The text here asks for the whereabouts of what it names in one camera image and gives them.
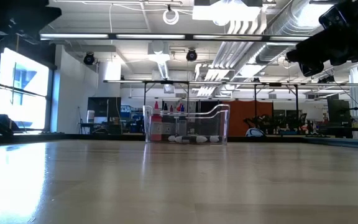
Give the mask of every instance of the clear plastic container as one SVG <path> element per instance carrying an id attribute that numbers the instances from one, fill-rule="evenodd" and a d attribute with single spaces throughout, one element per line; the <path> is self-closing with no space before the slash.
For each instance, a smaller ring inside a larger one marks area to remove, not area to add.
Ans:
<path id="1" fill-rule="evenodd" d="M 226 144 L 230 105 L 207 113 L 164 113 L 143 106 L 146 142 Z"/>

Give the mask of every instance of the dome camera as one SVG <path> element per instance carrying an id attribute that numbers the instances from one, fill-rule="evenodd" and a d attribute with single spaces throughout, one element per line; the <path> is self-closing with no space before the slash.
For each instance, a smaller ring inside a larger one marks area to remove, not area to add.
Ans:
<path id="1" fill-rule="evenodd" d="M 84 58 L 85 65 L 93 65 L 95 63 L 93 52 L 87 52 Z"/>
<path id="2" fill-rule="evenodd" d="M 197 53 L 195 49 L 189 49 L 189 52 L 187 52 L 186 59 L 188 62 L 194 62 L 197 60 Z"/>

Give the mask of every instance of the window frame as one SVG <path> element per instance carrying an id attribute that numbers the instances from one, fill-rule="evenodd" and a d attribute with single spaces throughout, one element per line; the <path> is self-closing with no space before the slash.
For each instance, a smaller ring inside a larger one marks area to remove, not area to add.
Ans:
<path id="1" fill-rule="evenodd" d="M 23 93 L 23 94 L 27 94 L 27 95 L 34 95 L 34 96 L 40 96 L 45 98 L 46 101 L 46 110 L 45 110 L 45 124 L 44 124 L 44 128 L 43 129 L 34 129 L 34 128 L 23 128 L 19 126 L 19 129 L 21 131 L 50 131 L 50 116 L 51 116 L 51 107 L 52 107 L 52 87 L 53 87 L 53 76 L 54 76 L 54 68 L 51 68 L 50 66 L 45 65 L 44 63 L 40 63 L 37 60 L 34 60 L 32 58 L 29 58 L 23 54 L 21 54 L 22 56 L 33 60 L 43 66 L 46 66 L 48 68 L 48 83 L 47 83 L 47 95 L 43 96 L 37 93 L 33 93 L 31 91 L 27 91 L 27 90 L 23 90 L 20 88 L 16 88 L 13 86 L 7 86 L 7 85 L 3 85 L 0 84 L 0 88 L 6 89 L 6 90 L 10 90 L 10 91 L 14 91 L 16 93 Z"/>

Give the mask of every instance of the pink bottle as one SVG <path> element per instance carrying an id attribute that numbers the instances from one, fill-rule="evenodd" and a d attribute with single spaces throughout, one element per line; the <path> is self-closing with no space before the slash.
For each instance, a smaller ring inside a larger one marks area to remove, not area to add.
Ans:
<path id="1" fill-rule="evenodd" d="M 161 110 L 158 108 L 158 102 L 154 104 L 153 115 L 151 117 L 151 141 L 162 140 L 162 117 L 160 115 Z"/>

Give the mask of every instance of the wooden floor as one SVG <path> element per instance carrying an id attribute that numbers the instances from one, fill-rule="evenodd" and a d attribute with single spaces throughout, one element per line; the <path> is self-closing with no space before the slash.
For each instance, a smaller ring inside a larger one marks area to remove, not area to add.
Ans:
<path id="1" fill-rule="evenodd" d="M 358 149 L 0 146 L 0 223 L 358 223 Z"/>

